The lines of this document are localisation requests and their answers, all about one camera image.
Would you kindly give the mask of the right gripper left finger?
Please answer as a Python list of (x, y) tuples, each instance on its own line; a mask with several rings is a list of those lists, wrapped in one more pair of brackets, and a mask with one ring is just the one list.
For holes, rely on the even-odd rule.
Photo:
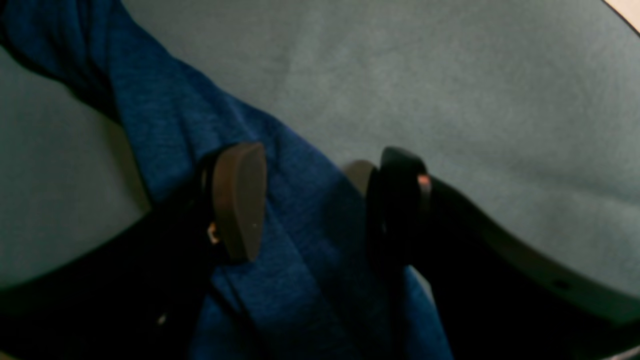
[(185, 360), (211, 277), (256, 260), (260, 142), (208, 153), (191, 182), (107, 243), (1, 291), (1, 351), (19, 360)]

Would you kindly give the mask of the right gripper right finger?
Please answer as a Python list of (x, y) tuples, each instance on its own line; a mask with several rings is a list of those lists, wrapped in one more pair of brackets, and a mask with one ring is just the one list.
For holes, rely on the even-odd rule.
[(457, 360), (637, 360), (639, 299), (517, 239), (423, 160), (387, 146), (366, 189), (366, 253), (399, 298), (430, 285)]

